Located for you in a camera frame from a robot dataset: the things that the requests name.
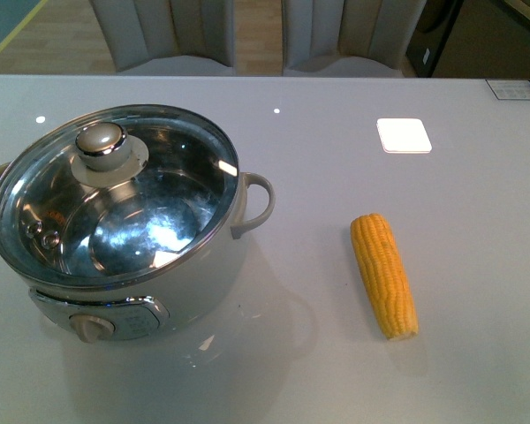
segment corn cob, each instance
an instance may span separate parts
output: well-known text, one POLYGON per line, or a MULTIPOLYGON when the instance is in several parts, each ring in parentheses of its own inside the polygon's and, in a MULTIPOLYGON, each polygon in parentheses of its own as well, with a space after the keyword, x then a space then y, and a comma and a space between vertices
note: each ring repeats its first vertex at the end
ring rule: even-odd
POLYGON ((360 216, 351 225, 361 279, 382 333, 401 340, 418 333, 413 296, 389 223, 379 214, 360 216))

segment white table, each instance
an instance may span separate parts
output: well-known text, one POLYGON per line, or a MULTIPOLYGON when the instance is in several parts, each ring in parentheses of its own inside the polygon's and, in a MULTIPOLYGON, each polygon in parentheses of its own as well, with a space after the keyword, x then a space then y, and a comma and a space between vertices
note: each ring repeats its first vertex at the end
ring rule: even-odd
POLYGON ((173 337, 82 344, 0 258, 0 423, 530 423, 530 101, 478 80, 0 77, 0 163, 148 102, 224 129, 276 210, 230 297, 173 337), (421 119, 432 152, 385 153, 380 117, 421 119), (383 338, 353 258, 349 224, 375 211, 410 278, 409 341, 383 338))

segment white pot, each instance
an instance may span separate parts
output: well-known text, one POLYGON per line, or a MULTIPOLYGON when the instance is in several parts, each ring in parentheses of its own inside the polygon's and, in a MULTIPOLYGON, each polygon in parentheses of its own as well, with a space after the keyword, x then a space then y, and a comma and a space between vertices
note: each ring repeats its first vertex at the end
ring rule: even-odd
POLYGON ((215 308, 244 260, 243 234, 274 204, 270 182, 239 172, 229 139, 204 117, 102 110, 0 167, 0 254, 35 305, 81 340, 137 338, 215 308), (250 185, 269 204, 245 220, 250 185))

